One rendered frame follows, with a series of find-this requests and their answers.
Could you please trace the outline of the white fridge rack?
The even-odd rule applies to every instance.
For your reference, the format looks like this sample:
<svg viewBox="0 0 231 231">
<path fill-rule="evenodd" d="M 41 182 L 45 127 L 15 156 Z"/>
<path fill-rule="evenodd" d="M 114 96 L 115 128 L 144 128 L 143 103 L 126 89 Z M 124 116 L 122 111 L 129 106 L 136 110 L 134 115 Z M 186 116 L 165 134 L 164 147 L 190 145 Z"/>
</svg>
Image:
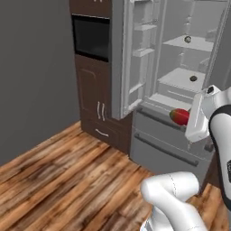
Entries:
<svg viewBox="0 0 231 231">
<path fill-rule="evenodd" d="M 195 36 L 190 36 L 191 37 L 191 42 L 186 43 L 184 41 L 184 38 L 189 35 L 181 35 L 179 37 L 176 37 L 174 39 L 168 40 L 166 42 L 163 42 L 164 45 L 170 45 L 174 47 L 181 47 L 181 48 L 186 48 L 186 49 L 192 49 L 192 50 L 197 50 L 197 51 L 208 51 L 212 52 L 214 43 L 213 42 L 207 42 L 204 38 L 202 37 L 195 37 Z"/>
<path fill-rule="evenodd" d="M 190 81 L 191 76 L 196 76 L 197 81 Z M 202 89 L 205 80 L 205 74 L 188 69 L 176 68 L 159 79 L 160 83 L 183 88 L 194 92 L 199 92 Z"/>
</svg>

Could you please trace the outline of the brown cupboard door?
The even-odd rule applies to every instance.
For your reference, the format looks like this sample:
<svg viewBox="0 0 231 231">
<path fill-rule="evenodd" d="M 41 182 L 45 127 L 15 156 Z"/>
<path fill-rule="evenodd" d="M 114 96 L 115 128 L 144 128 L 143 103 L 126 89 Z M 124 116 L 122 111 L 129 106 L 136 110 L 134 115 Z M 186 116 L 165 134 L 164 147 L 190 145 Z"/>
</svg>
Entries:
<svg viewBox="0 0 231 231">
<path fill-rule="evenodd" d="M 81 108 L 95 119 L 97 118 L 98 71 L 92 59 L 76 56 L 78 84 Z"/>
<path fill-rule="evenodd" d="M 110 68 L 108 62 L 100 64 L 102 98 L 106 105 L 106 119 L 111 119 L 111 88 L 110 88 Z"/>
</svg>

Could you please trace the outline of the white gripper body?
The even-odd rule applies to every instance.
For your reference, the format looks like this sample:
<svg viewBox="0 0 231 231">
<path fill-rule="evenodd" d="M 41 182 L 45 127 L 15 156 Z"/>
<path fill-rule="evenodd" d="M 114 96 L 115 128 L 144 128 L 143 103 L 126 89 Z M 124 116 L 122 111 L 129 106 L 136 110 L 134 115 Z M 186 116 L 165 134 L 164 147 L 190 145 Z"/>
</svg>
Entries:
<svg viewBox="0 0 231 231">
<path fill-rule="evenodd" d="M 209 136 L 208 119 L 202 109 L 205 95 L 205 92 L 200 92 L 195 95 L 189 112 L 189 121 L 187 123 L 185 136 L 191 143 L 196 143 Z"/>
</svg>

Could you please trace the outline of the grey fridge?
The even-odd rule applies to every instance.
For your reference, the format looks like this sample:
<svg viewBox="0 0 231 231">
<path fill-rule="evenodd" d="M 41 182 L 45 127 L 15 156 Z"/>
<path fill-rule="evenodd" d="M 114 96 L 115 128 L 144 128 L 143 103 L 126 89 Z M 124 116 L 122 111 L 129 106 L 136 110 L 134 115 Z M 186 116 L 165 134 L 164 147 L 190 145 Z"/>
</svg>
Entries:
<svg viewBox="0 0 231 231">
<path fill-rule="evenodd" d="M 175 108 L 189 111 L 195 95 L 205 89 L 202 86 L 199 92 L 194 92 L 160 83 L 159 79 L 176 68 L 201 72 L 206 78 L 212 52 L 164 45 L 163 42 L 189 35 L 202 37 L 207 42 L 213 42 L 215 46 L 218 26 L 227 2 L 228 0 L 166 0 L 159 59 L 152 88 L 144 102 L 129 114 L 133 116 L 132 139 L 134 131 L 138 130 L 134 126 L 135 111 L 138 108 L 146 107 L 170 118 L 170 111 Z"/>
</svg>

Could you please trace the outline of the brown cabinet drawer front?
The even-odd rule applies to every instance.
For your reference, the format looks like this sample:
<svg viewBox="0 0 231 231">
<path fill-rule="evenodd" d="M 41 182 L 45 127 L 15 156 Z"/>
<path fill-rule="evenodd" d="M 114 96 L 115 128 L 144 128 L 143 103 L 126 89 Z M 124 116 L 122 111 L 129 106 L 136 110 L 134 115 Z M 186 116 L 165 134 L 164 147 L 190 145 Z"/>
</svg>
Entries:
<svg viewBox="0 0 231 231">
<path fill-rule="evenodd" d="M 111 145 L 121 152 L 130 152 L 130 135 L 125 135 L 123 132 L 117 131 L 109 125 L 103 125 L 91 118 L 83 118 L 81 120 L 81 128 L 84 132 L 91 134 L 100 141 Z M 97 133 L 95 131 L 96 128 L 102 133 L 109 134 L 109 137 Z"/>
</svg>

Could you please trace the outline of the grey fridge drawer front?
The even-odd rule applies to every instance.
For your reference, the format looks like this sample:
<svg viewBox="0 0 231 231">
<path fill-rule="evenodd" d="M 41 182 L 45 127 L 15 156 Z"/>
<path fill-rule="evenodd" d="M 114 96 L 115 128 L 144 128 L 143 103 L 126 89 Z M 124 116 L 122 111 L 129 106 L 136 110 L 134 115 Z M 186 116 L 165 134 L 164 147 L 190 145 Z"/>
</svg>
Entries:
<svg viewBox="0 0 231 231">
<path fill-rule="evenodd" d="M 160 152 L 150 145 L 134 138 L 134 134 L 139 134 L 142 138 L 148 140 L 149 142 L 154 143 L 170 152 L 174 152 L 181 157 L 185 157 L 191 161 L 199 161 L 199 165 L 197 167 L 194 167 L 187 164 L 186 162 L 171 157 L 164 152 Z M 148 169 L 156 175 L 177 171 L 192 172 L 197 176 L 200 186 L 202 186 L 204 183 L 209 165 L 211 163 L 211 160 L 206 160 L 204 157 L 198 157 L 190 152 L 182 151 L 179 148 L 162 142 L 159 139 L 145 134 L 139 130 L 135 130 L 133 133 L 130 158 L 132 161 L 143 166 L 144 168 Z"/>
<path fill-rule="evenodd" d="M 157 116 L 165 121 L 172 123 L 170 118 L 162 113 L 152 111 L 146 107 L 140 107 L 140 108 L 142 108 L 143 111 L 153 116 Z M 209 137 L 196 143 L 189 143 L 188 139 L 185 136 L 185 132 L 176 130 L 167 125 L 163 125 L 144 115 L 136 113 L 136 111 L 135 111 L 134 126 L 136 129 L 140 130 L 141 132 L 144 132 L 154 138 L 157 138 L 162 142 L 165 142 L 176 148 L 179 148 L 182 151 L 190 152 L 197 156 L 203 156 L 205 159 L 209 159 L 211 154 L 215 151 L 214 145 Z"/>
</svg>

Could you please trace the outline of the grey fridge left door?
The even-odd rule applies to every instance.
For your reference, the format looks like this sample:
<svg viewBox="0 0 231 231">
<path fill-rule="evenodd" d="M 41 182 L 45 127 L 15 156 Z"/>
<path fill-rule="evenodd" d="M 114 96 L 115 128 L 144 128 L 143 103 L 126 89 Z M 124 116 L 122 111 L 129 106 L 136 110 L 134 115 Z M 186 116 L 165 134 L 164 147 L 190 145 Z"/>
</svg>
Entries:
<svg viewBox="0 0 231 231">
<path fill-rule="evenodd" d="M 166 0 L 112 0 L 111 115 L 127 117 L 148 97 L 155 77 Z"/>
</svg>

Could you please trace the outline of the grey fridge door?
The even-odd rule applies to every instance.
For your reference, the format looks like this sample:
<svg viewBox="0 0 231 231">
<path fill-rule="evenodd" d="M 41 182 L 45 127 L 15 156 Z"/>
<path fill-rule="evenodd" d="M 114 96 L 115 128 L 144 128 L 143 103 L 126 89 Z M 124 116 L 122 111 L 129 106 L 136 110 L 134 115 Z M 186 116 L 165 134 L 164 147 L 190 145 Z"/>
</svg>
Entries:
<svg viewBox="0 0 231 231">
<path fill-rule="evenodd" d="M 112 0 L 111 115 L 127 117 L 148 97 L 155 77 L 166 0 Z"/>
<path fill-rule="evenodd" d="M 228 0 L 218 26 L 203 88 L 210 85 L 215 85 L 221 90 L 231 86 L 231 0 Z"/>
</svg>

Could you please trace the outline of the black built-in oven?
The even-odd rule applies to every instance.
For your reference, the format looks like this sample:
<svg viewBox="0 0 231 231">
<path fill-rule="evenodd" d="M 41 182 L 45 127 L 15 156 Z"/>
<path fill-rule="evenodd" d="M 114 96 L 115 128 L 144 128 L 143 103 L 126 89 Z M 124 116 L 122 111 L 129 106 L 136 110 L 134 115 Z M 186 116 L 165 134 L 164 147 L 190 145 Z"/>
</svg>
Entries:
<svg viewBox="0 0 231 231">
<path fill-rule="evenodd" d="M 75 53 L 108 62 L 110 19 L 73 14 L 71 21 Z"/>
</svg>

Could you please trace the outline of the grey fridge right door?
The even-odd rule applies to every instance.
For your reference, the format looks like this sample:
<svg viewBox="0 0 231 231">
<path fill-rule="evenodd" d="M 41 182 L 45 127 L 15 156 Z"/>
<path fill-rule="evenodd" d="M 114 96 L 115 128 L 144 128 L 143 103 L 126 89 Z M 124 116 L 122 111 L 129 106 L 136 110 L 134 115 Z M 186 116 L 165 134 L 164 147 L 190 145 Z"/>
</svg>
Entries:
<svg viewBox="0 0 231 231">
<path fill-rule="evenodd" d="M 228 0 L 218 26 L 203 88 L 210 85 L 215 85 L 221 90 L 231 86 L 231 0 Z"/>
</svg>

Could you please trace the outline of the brown tall cabinet unit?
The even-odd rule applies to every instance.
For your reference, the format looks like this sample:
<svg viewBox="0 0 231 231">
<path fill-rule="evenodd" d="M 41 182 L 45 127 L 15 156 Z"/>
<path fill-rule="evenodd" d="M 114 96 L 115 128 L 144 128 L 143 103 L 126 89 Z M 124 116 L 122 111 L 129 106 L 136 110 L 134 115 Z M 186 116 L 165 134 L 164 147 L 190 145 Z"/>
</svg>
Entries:
<svg viewBox="0 0 231 231">
<path fill-rule="evenodd" d="M 83 14 L 89 16 L 96 17 L 111 17 L 111 0 L 69 0 L 69 8 L 71 15 L 73 14 Z M 79 107 L 80 107 L 80 120 L 83 118 L 91 118 L 96 120 L 103 125 L 109 125 L 115 128 L 117 131 L 123 132 L 125 135 L 130 135 L 130 143 L 131 143 L 131 128 L 132 128 L 132 115 L 128 115 L 126 118 L 122 120 L 115 120 L 112 116 L 110 120 L 103 121 L 102 120 L 102 88 L 101 88 L 101 75 L 100 75 L 100 64 L 101 62 L 105 62 L 102 60 L 92 59 L 96 69 L 98 71 L 98 94 L 99 94 L 99 102 L 100 102 L 100 119 L 95 119 L 90 114 L 86 113 L 80 104 L 80 94 L 79 94 Z"/>
</svg>

